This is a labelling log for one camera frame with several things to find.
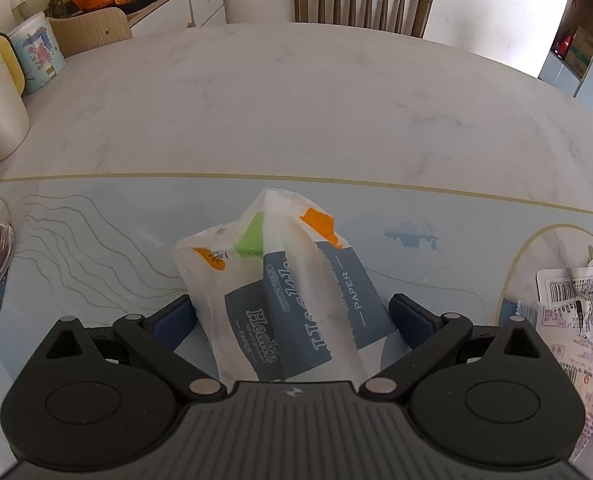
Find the tissue paper pack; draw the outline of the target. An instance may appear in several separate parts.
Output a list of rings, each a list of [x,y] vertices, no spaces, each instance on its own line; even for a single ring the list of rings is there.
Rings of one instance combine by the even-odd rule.
[[[172,250],[219,380],[365,380],[406,344],[334,219],[303,195],[266,188],[242,216]]]

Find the pink printed snack bag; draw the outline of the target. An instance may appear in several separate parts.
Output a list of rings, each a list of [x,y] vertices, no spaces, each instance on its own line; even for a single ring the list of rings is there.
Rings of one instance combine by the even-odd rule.
[[[575,462],[593,437],[593,342],[581,328],[583,303],[573,300],[551,308],[519,300],[514,313],[533,324],[583,401],[585,424],[571,456]]]

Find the white printed bucket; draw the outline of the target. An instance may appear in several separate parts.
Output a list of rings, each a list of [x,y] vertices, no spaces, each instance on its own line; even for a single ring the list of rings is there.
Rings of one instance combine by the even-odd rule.
[[[24,73],[25,94],[45,87],[64,70],[64,55],[44,12],[16,26],[8,37]]]

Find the small wooden chair back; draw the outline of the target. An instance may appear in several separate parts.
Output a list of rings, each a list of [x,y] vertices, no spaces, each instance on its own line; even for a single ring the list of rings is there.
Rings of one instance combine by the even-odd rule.
[[[72,18],[48,18],[65,58],[133,38],[126,14],[118,8],[92,11]]]

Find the white drawer cabinet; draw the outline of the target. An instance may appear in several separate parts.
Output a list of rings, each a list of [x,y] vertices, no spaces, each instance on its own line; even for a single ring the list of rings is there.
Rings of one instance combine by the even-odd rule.
[[[134,37],[227,23],[225,0],[156,0],[127,16]]]

